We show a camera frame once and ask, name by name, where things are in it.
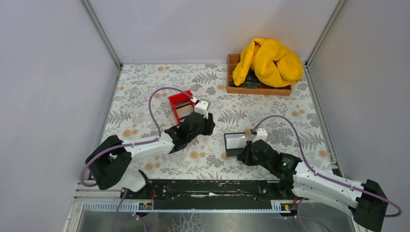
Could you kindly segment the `black card holder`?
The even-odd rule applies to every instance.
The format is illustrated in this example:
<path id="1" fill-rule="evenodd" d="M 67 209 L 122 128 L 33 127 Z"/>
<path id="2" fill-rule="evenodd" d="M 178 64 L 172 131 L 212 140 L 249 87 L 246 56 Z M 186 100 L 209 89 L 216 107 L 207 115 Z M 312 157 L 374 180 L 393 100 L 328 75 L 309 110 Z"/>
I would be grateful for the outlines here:
<path id="1" fill-rule="evenodd" d="M 249 151 L 250 139 L 244 132 L 224 134 L 227 157 L 242 156 Z"/>

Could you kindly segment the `red plastic bin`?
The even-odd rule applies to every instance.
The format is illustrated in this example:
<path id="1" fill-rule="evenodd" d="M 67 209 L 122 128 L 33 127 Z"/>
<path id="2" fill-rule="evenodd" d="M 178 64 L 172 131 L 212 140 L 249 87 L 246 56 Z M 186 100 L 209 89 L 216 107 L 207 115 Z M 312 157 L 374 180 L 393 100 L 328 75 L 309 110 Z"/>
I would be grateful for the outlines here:
<path id="1" fill-rule="evenodd" d="M 173 110 L 173 113 L 174 113 L 174 115 L 175 115 L 175 117 L 176 117 L 177 123 L 183 122 L 187 116 L 184 117 L 184 118 L 179 118 L 179 117 L 177 116 L 177 113 L 176 113 L 175 105 L 176 105 L 176 104 L 179 104 L 179 103 L 181 103 L 181 102 L 191 101 L 191 100 L 190 100 L 190 97 L 188 97 L 186 94 L 178 93 L 178 94 L 175 94 L 175 95 L 172 95 L 172 96 L 168 97 L 168 99 L 169 99 L 171 108 L 172 108 L 172 110 Z"/>

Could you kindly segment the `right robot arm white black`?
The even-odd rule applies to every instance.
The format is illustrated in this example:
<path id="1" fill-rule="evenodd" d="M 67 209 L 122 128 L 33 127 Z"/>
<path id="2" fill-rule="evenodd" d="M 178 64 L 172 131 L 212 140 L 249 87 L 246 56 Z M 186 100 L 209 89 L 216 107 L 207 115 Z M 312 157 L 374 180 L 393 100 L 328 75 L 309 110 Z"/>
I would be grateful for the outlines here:
<path id="1" fill-rule="evenodd" d="M 338 209 L 362 227 L 380 232 L 388 204 L 380 185 L 367 180 L 352 181 L 322 171 L 311 171 L 299 158 L 275 151 L 263 140 L 242 141 L 227 147 L 247 166 L 259 165 L 279 179 L 279 184 L 299 198 L 308 198 Z"/>

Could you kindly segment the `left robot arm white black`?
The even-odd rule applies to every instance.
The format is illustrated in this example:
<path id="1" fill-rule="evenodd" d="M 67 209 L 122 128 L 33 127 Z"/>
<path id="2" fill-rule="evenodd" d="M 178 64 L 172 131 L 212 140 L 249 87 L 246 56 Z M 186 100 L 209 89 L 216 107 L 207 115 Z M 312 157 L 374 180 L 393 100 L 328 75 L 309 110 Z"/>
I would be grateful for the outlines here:
<path id="1" fill-rule="evenodd" d="M 100 190 L 117 186 L 138 192 L 147 185 L 148 178 L 142 171 L 132 169 L 133 162 L 183 150 L 197 136 L 212 135 L 214 127 L 212 113 L 204 116 L 193 112 L 180 124 L 162 132 L 160 137 L 147 137 L 126 144 L 116 135 L 109 136 L 88 156 L 81 174 L 89 171 Z"/>

